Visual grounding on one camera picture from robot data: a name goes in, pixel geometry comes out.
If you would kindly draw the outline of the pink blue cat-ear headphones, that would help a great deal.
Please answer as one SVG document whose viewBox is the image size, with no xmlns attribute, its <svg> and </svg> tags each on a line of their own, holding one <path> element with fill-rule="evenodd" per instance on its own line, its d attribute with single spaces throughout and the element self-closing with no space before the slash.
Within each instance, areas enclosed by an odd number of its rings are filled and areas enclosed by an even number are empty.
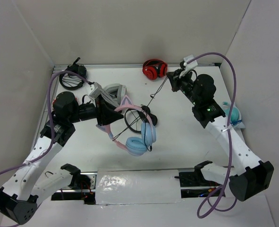
<svg viewBox="0 0 279 227">
<path fill-rule="evenodd" d="M 115 111 L 123 111 L 127 109 L 136 110 L 142 112 L 145 117 L 148 119 L 148 123 L 141 123 L 141 136 L 140 137 L 129 137 L 126 142 L 123 144 L 119 142 L 111 132 L 111 127 L 109 125 L 96 125 L 98 129 L 105 132 L 108 137 L 116 144 L 117 147 L 127 151 L 129 154 L 133 156 L 141 156 L 146 151 L 152 150 L 153 143 L 156 142 L 156 129 L 152 123 L 150 116 L 141 108 L 141 106 L 134 105 L 131 99 L 125 95 L 122 98 L 120 106 L 116 107 Z"/>
</svg>

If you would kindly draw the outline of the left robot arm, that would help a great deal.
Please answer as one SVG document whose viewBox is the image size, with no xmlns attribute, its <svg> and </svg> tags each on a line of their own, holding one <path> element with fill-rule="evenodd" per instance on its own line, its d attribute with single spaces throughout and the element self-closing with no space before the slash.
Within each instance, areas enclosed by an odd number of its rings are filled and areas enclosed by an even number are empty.
<svg viewBox="0 0 279 227">
<path fill-rule="evenodd" d="M 82 180 L 76 166 L 64 164 L 50 177 L 38 181 L 51 160 L 64 148 L 75 132 L 76 122 L 96 119 L 99 126 L 123 118 L 118 104 L 111 104 L 103 95 L 90 95 L 94 103 L 81 103 L 72 92 L 56 96 L 49 108 L 49 121 L 36 145 L 24 162 L 14 167 L 13 176 L 0 187 L 0 213 L 18 225 L 27 223 L 41 203 L 64 187 L 75 189 Z"/>
</svg>

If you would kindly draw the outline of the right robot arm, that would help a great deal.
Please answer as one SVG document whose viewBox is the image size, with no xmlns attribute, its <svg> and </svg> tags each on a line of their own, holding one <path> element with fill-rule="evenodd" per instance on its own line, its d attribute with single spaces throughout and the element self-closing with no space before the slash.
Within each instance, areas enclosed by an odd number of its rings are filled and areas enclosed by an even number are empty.
<svg viewBox="0 0 279 227">
<path fill-rule="evenodd" d="M 233 167 L 227 172 L 223 167 L 205 161 L 194 174 L 195 182 L 198 185 L 206 185 L 209 181 L 227 182 L 231 193 L 239 201 L 266 190 L 274 167 L 270 161 L 264 162 L 254 154 L 229 124 L 227 115 L 214 99 L 216 87 L 213 78 L 200 74 L 192 80 L 190 72 L 180 77 L 181 73 L 181 69 L 167 73 L 172 91 L 181 91 L 193 104 L 194 117 L 221 145 Z"/>
</svg>

